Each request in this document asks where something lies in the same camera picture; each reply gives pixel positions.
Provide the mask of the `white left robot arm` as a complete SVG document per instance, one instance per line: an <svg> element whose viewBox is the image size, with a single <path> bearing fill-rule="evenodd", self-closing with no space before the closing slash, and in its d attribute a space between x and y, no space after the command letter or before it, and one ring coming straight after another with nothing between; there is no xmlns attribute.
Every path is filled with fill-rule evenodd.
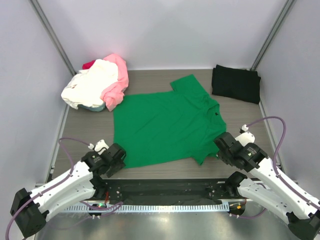
<svg viewBox="0 0 320 240"><path fill-rule="evenodd" d="M6 239L13 223L29 238L65 208L107 195L108 185L101 176L111 177L124 168L127 153L119 144L107 145L103 139L87 147L90 151L77 163L72 162L65 173L31 191L22 188L15 193Z"/></svg>

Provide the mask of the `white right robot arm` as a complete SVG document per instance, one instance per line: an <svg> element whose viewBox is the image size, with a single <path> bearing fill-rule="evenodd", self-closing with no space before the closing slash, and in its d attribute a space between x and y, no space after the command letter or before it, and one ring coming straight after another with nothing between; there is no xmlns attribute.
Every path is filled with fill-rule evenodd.
<svg viewBox="0 0 320 240"><path fill-rule="evenodd" d="M231 198L249 198L283 220L300 240L313 240L320 231L319 199L287 177L249 131L233 137L224 132L214 139L216 157L238 168L225 182Z"/></svg>

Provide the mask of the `green t-shirt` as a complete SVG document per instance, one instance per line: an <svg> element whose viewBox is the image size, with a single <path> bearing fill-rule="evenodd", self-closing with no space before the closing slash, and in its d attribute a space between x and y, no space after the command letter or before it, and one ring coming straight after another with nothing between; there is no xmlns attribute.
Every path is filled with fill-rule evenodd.
<svg viewBox="0 0 320 240"><path fill-rule="evenodd" d="M127 168L192 158L201 165L218 152L226 132L220 104L194 75L172 81L166 92L124 97L113 111L114 138L126 151Z"/></svg>

